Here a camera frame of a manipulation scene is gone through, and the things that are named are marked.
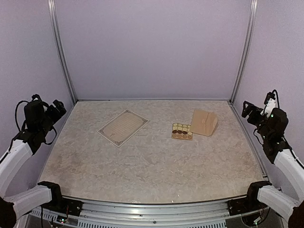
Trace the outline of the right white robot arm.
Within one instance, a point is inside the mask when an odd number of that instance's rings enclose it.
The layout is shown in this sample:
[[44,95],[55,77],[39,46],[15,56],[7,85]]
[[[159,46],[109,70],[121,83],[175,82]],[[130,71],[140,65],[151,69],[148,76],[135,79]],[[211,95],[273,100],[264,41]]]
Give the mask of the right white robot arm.
[[284,137],[288,125],[286,112],[277,108],[275,100],[269,99],[265,108],[243,102],[242,117],[254,125],[263,140],[263,151],[268,160],[289,180],[298,198],[293,199],[267,181],[250,184],[243,207],[253,211],[265,204],[281,216],[290,228],[304,226],[304,165]]

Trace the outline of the cream lined letter paper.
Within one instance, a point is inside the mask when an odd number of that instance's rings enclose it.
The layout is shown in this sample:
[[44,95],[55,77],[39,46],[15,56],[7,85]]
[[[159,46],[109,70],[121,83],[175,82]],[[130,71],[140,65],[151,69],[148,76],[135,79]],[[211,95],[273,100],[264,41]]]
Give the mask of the cream lined letter paper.
[[148,119],[126,109],[97,132],[119,148],[148,122]]

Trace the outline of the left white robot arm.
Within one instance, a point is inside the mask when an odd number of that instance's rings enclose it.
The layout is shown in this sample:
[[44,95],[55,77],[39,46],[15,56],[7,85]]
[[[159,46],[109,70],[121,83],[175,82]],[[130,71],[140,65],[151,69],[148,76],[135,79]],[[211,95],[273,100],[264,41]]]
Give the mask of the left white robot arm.
[[9,148],[0,158],[0,226],[13,227],[18,219],[43,204],[49,204],[56,211],[62,211],[66,200],[62,197],[60,186],[43,181],[35,187],[7,197],[6,191],[14,176],[40,148],[47,144],[46,136],[55,131],[54,125],[65,114],[64,104],[54,100],[52,104],[33,95],[24,106],[25,120],[18,126],[17,135],[11,140]]

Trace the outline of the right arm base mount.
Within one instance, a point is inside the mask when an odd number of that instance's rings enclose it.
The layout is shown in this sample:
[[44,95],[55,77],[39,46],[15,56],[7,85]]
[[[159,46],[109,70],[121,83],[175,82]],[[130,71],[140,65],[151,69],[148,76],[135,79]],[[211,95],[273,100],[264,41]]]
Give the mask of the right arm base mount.
[[248,197],[232,199],[229,200],[227,204],[230,216],[249,213],[255,210],[263,210],[267,207],[266,204],[256,199],[249,199]]

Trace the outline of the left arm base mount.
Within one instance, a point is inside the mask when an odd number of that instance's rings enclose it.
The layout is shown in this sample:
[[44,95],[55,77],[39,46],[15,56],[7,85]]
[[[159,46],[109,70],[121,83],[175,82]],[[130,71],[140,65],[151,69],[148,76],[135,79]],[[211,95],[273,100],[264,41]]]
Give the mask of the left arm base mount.
[[83,202],[75,199],[63,198],[56,205],[49,202],[42,205],[42,208],[48,209],[50,211],[59,212],[67,216],[80,216],[82,210]]

